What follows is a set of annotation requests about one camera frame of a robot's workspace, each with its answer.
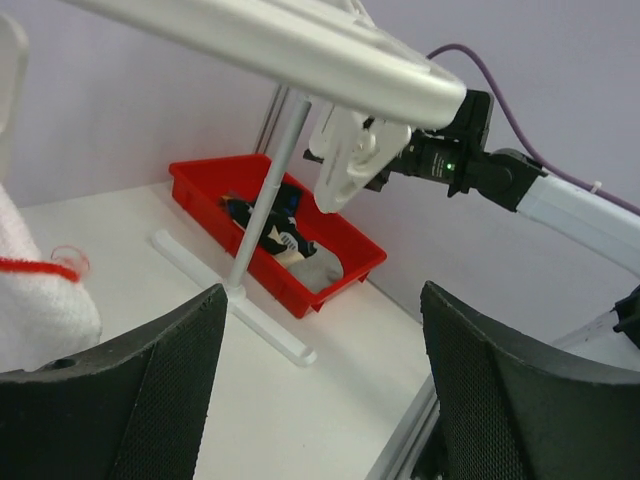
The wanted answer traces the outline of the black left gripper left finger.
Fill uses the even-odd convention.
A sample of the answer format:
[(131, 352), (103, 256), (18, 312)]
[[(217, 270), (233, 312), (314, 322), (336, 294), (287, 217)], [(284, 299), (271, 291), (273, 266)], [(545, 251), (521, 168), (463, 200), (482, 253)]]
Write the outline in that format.
[(94, 348), (2, 374), (2, 478), (193, 478), (226, 313), (216, 284)]

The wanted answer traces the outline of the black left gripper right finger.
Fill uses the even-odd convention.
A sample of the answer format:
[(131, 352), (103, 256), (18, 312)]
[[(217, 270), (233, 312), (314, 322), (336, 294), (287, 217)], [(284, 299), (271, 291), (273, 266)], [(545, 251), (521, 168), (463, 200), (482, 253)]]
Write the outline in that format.
[(434, 282), (420, 295), (439, 404), (423, 479), (635, 479), (639, 375), (525, 335)]

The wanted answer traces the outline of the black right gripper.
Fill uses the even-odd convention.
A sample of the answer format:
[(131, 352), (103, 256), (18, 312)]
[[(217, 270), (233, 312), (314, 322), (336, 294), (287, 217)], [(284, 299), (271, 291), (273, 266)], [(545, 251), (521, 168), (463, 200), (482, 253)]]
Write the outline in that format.
[(475, 154), (472, 142), (462, 137), (437, 137), (416, 130), (409, 144), (384, 167), (365, 189), (380, 192), (392, 173), (454, 185)]

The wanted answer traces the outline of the white plastic clip hanger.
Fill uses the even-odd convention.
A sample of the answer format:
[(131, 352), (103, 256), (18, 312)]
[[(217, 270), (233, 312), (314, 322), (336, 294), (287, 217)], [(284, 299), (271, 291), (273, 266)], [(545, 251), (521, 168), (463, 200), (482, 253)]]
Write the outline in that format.
[(454, 75), (354, 2), (5, 1), (29, 47), (5, 186), (20, 205), (161, 182), (166, 166), (248, 152), (283, 84), (441, 127)]

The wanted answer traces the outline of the black and blue patterned sock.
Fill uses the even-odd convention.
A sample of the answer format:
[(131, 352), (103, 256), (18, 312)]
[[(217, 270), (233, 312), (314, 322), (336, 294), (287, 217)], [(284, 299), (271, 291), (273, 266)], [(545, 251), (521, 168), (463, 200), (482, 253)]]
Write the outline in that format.
[[(295, 215), (301, 200), (302, 190), (299, 187), (282, 184), (258, 239), (258, 245), (284, 266), (307, 259), (317, 252), (314, 242), (305, 239), (297, 227)], [(243, 230), (248, 226), (256, 203), (257, 200), (247, 201), (232, 195), (223, 195), (219, 200), (219, 206)]]

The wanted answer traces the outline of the grey sock with black stripes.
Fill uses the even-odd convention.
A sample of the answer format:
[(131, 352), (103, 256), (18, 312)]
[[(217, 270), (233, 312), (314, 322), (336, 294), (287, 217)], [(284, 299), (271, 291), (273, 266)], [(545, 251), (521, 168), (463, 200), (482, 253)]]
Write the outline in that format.
[(318, 249), (313, 255), (288, 268), (289, 273), (313, 294), (331, 287), (343, 279), (344, 269), (339, 258), (329, 250)]

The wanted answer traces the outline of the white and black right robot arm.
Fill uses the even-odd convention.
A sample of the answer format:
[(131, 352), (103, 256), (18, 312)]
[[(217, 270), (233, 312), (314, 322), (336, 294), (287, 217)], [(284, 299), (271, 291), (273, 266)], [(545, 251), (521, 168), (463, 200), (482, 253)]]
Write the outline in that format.
[(391, 173), (447, 186), (447, 195), (482, 197), (542, 224), (599, 256), (639, 273), (639, 215), (594, 187), (552, 173), (536, 155), (485, 149), (491, 94), (461, 88), (417, 103), (420, 119), (395, 110), (361, 113), (326, 106), (303, 156), (321, 164), (315, 201), (325, 213)]

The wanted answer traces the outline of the white sock red trim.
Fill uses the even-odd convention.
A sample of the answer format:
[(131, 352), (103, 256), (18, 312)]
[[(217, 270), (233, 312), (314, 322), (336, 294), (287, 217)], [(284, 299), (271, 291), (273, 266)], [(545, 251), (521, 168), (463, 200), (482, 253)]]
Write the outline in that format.
[(102, 320), (82, 273), (46, 261), (1, 191), (1, 370), (34, 371), (99, 344)]

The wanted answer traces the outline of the silver and white clothes rack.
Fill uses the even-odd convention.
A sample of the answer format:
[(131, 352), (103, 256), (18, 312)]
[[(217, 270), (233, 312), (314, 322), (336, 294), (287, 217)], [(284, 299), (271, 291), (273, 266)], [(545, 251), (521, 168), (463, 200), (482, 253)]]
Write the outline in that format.
[(228, 298), (228, 313), (237, 317), (271, 347), (298, 367), (308, 367), (317, 359), (313, 348), (299, 340), (278, 321), (247, 298), (242, 278), (248, 271), (260, 234), (280, 188), (284, 173), (311, 108), (308, 96), (297, 97), (292, 114), (281, 137), (276, 155), (257, 197), (255, 212), (243, 235), (231, 272), (226, 279), (176, 241), (168, 231), (151, 236), (155, 250), (201, 288), (220, 283)]

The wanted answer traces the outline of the red plastic bin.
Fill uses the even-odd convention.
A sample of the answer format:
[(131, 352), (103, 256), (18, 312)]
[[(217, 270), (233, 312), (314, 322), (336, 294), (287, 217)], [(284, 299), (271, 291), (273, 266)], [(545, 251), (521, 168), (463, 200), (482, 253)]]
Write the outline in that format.
[[(263, 154), (171, 163), (168, 171), (173, 177), (172, 196), (226, 252), (235, 256), (244, 229), (234, 224), (219, 201), (226, 194), (256, 199), (270, 166), (271, 160)], [(354, 283), (364, 281), (386, 260), (387, 254), (341, 215), (321, 213), (312, 192), (293, 176), (285, 174), (283, 183), (302, 190), (295, 215), (300, 233), (333, 252), (344, 270), (340, 281), (314, 294), (265, 249), (256, 248), (248, 273), (294, 317), (301, 319), (312, 311), (318, 312)]]

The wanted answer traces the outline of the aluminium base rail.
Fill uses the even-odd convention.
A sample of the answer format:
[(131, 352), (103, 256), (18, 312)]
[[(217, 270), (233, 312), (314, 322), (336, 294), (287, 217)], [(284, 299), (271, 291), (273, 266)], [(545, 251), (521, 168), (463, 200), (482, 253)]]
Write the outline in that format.
[(440, 404), (429, 376), (414, 397), (366, 480), (416, 479), (416, 465), (439, 419)]

